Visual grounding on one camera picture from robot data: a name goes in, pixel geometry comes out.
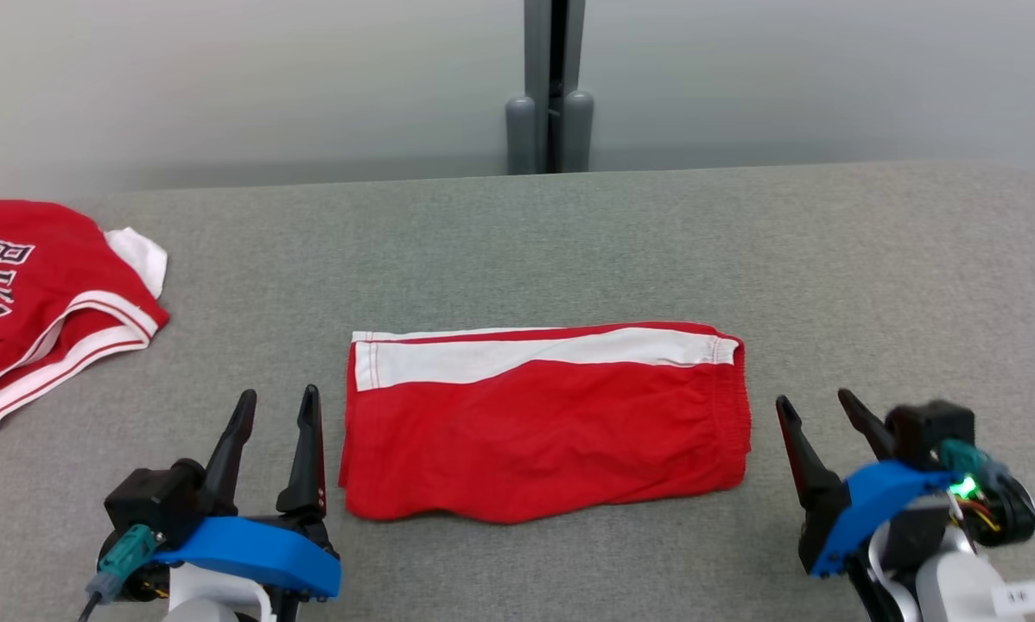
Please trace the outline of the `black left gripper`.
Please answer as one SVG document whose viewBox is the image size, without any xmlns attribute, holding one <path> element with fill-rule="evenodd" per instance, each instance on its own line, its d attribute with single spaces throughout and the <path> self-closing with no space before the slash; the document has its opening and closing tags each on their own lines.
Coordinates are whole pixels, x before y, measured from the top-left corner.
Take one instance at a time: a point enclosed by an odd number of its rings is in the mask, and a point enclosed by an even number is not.
<svg viewBox="0 0 1035 622">
<path fill-rule="evenodd" d="M 245 390 L 226 422 L 203 478 L 208 513 L 193 532 L 191 555 L 335 555 L 327 526 L 327 468 L 319 387 L 308 385 L 296 418 L 299 436 L 280 515 L 238 516 L 236 488 L 244 445 L 256 421 L 257 391 Z"/>
</svg>

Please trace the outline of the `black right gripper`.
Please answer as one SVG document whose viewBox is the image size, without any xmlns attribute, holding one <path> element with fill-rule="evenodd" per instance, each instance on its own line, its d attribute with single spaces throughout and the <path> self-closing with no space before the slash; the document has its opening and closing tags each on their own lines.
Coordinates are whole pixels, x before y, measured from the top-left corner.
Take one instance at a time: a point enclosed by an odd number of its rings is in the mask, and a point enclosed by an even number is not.
<svg viewBox="0 0 1035 622">
<path fill-rule="evenodd" d="M 892 430 L 851 390 L 839 389 L 837 398 L 850 424 L 868 442 L 874 457 L 892 460 Z M 791 401 L 779 395 L 775 409 L 798 503 L 806 512 L 803 534 L 798 540 L 799 560 L 808 575 L 837 574 L 844 567 L 845 552 L 834 547 L 830 538 L 837 521 L 850 505 L 847 485 L 817 455 L 803 432 L 803 420 Z"/>
</svg>

